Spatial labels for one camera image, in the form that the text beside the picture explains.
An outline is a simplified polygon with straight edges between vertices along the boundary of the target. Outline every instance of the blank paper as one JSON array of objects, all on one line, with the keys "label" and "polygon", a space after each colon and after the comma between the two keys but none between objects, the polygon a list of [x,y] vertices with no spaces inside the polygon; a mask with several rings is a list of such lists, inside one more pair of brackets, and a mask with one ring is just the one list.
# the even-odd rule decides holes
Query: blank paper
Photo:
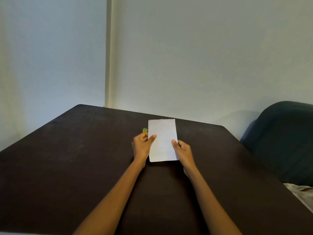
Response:
[{"label": "blank paper", "polygon": [[178,160],[172,146],[172,140],[177,141],[175,119],[149,120],[148,136],[156,134],[156,139],[151,145],[150,162],[174,161]]}]

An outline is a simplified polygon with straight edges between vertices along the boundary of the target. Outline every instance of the dark green fabric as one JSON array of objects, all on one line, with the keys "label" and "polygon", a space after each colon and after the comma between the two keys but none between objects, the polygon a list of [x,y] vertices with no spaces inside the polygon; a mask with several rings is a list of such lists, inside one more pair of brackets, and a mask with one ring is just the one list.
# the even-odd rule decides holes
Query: dark green fabric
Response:
[{"label": "dark green fabric", "polygon": [[241,142],[282,182],[313,186],[313,105],[271,105]]}]

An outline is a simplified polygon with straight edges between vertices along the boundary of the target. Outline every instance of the person's left hand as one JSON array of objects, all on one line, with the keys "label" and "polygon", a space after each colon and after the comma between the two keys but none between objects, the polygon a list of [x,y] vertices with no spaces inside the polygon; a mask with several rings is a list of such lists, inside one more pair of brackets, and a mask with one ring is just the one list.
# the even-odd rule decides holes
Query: person's left hand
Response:
[{"label": "person's left hand", "polygon": [[156,138],[156,134],[152,135],[148,139],[148,133],[141,133],[134,138],[134,142],[131,143],[134,151],[134,161],[143,163],[143,167],[146,165],[146,160],[150,153],[150,147]]}]

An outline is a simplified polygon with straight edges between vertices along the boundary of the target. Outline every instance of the wooden table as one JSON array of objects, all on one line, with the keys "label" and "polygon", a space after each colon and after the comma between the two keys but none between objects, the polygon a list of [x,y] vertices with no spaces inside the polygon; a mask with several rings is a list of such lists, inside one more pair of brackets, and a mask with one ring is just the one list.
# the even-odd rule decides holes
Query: wooden table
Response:
[{"label": "wooden table", "polygon": [[[0,231],[71,234],[131,163],[133,137],[166,118],[77,105],[0,152]],[[312,233],[313,214],[224,127],[176,128],[243,234]],[[116,233],[208,233],[180,162],[147,162]]]}]

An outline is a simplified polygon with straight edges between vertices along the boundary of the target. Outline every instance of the bare arm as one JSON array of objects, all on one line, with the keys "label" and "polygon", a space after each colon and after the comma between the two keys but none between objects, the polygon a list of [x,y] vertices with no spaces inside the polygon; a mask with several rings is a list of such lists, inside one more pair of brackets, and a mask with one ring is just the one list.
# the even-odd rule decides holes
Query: bare arm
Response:
[{"label": "bare arm", "polygon": [[208,184],[194,163],[193,154],[188,144],[173,140],[173,147],[184,167],[184,172],[190,179],[197,195],[205,222],[212,235],[242,235],[237,226],[215,198]]},{"label": "bare arm", "polygon": [[113,235],[115,233],[124,207],[139,173],[145,166],[155,138],[156,135],[153,135],[148,139],[148,133],[142,133],[134,138],[132,143],[134,161],[73,235]]}]

